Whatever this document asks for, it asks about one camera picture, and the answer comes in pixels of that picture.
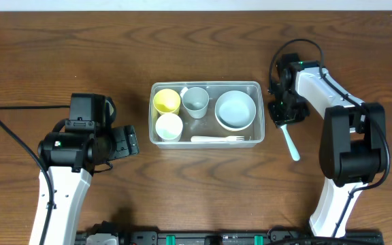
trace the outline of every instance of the gray cup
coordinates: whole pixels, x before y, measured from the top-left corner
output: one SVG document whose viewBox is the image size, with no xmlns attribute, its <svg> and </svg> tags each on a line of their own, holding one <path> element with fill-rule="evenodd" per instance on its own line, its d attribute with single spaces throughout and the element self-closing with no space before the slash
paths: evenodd
<svg viewBox="0 0 392 245">
<path fill-rule="evenodd" d="M 203 88 L 184 88 L 181 91 L 182 104 L 194 119 L 203 118 L 207 113 L 210 96 Z"/>
</svg>

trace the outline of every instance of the brown wooden surface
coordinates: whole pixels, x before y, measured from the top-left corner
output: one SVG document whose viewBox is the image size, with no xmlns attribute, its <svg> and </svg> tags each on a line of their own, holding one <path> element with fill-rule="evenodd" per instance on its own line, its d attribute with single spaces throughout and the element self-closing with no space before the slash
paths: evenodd
<svg viewBox="0 0 392 245">
<path fill-rule="evenodd" d="M 251 149 L 159 150 L 148 139 L 155 82 L 255 80 L 263 88 L 276 49 L 306 37 L 319 43 L 331 75 L 387 113 L 392 156 L 392 12 L 53 12 L 0 13 L 0 105 L 69 104 L 73 92 L 111 96 L 115 125 L 135 125 L 141 153 L 93 178 L 79 230 L 102 220 L 161 230 L 301 227 L 323 186 L 323 121 L 313 111 L 289 127 L 301 155 L 291 160 L 265 113 L 265 140 Z M 307 44 L 295 44 L 307 59 Z M 36 149 L 67 110 L 0 112 Z M 39 170 L 0 129 L 0 244 L 26 244 Z M 392 244 L 392 169 L 362 193 L 348 228 L 380 229 Z"/>
</svg>

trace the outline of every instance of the green strip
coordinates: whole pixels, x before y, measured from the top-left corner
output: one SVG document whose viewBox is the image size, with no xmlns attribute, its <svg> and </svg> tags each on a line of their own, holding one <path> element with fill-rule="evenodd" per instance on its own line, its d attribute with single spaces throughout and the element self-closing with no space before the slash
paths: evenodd
<svg viewBox="0 0 392 245">
<path fill-rule="evenodd" d="M 264 237 L 262 235 L 255 236 L 255 245 L 264 245 Z"/>
<path fill-rule="evenodd" d="M 166 236 L 166 245 L 175 245 L 175 236 L 167 235 Z"/>
</svg>

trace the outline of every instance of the white wall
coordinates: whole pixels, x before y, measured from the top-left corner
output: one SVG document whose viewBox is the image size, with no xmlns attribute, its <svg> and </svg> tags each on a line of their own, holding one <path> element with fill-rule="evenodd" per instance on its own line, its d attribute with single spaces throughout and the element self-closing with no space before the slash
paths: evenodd
<svg viewBox="0 0 392 245">
<path fill-rule="evenodd" d="M 392 10 L 392 0 L 0 0 L 0 11 Z"/>
</svg>

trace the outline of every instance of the plastic tray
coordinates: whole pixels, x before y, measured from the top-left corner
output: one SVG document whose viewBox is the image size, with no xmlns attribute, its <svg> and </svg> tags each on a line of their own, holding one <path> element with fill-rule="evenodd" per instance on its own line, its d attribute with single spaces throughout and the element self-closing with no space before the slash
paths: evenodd
<svg viewBox="0 0 392 245">
<path fill-rule="evenodd" d="M 210 96 L 207 114 L 200 119 L 192 118 L 185 107 L 180 106 L 179 117 L 184 123 L 184 129 L 179 142 L 163 142 L 155 132 L 155 123 L 160 114 L 155 110 L 152 100 L 154 95 L 165 88 L 170 88 L 180 93 L 183 88 L 200 87 L 207 90 Z M 252 124 L 244 130 L 231 132 L 224 129 L 214 115 L 217 99 L 228 91 L 242 91 L 248 94 L 257 107 L 257 114 Z M 152 86 L 149 103 L 149 138 L 153 144 L 162 149 L 196 149 L 196 148 L 250 148 L 264 140 L 264 105 L 261 87 L 253 81 L 228 81 L 228 82 L 157 82 Z M 191 142 L 192 136 L 227 137 L 230 135 L 244 136 L 241 142 Z"/>
</svg>

